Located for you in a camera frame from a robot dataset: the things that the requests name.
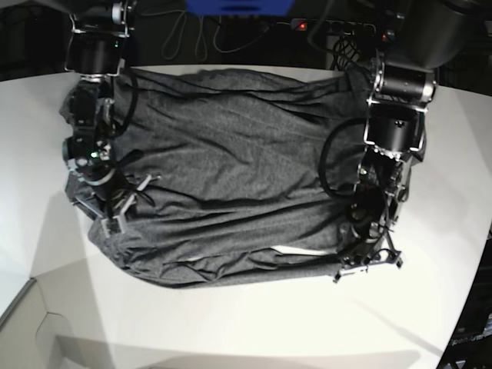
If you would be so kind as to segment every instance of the gray fabric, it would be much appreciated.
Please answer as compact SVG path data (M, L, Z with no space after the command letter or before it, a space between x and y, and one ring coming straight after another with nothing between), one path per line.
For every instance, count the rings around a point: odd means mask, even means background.
M95 221L89 237L108 258L171 288L337 272L334 255L350 238L347 203L323 192L317 163L329 132L365 114L360 72L310 84L242 70L135 73L137 109L115 150L119 158L142 150L125 173L134 181L160 176L161 189L146 191L157 206L139 201L127 234L105 239ZM130 78L121 76L115 90L122 121ZM337 137L327 163L332 186L356 181L361 144L362 127ZM81 184L68 195L87 191ZM327 256L281 254L276 245Z

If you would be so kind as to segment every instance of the gray cloth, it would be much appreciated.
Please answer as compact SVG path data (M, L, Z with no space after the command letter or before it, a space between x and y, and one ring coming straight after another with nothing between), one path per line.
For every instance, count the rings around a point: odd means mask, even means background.
M335 255L351 240L347 202L323 192L317 164L330 131L364 117L368 84L359 71L309 84L244 70L135 74L138 105L114 147L119 158L145 153L125 168L132 181L160 179L145 192L156 206L139 201L128 233L106 239L100 221L92 225L91 241L115 265L170 288L338 271ZM117 79L119 121L131 91L130 78ZM357 180L362 129L335 140L327 162L333 187ZM87 192L80 184L68 195ZM326 255L282 254L278 245Z

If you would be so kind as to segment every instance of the white tabletop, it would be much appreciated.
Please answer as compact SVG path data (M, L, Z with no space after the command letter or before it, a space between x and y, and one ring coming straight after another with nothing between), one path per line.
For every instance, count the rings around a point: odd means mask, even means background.
M254 69L305 81L333 75ZM125 369L437 366L492 219L492 98L440 88L430 105L425 162L393 236L401 270L375 268L339 284L319 277L173 291L117 269L87 241L88 219L65 198L61 146L71 129L58 109L76 80L0 83L0 246L37 277L48 311L67 318L59 329L77 338L66 338L67 356Z

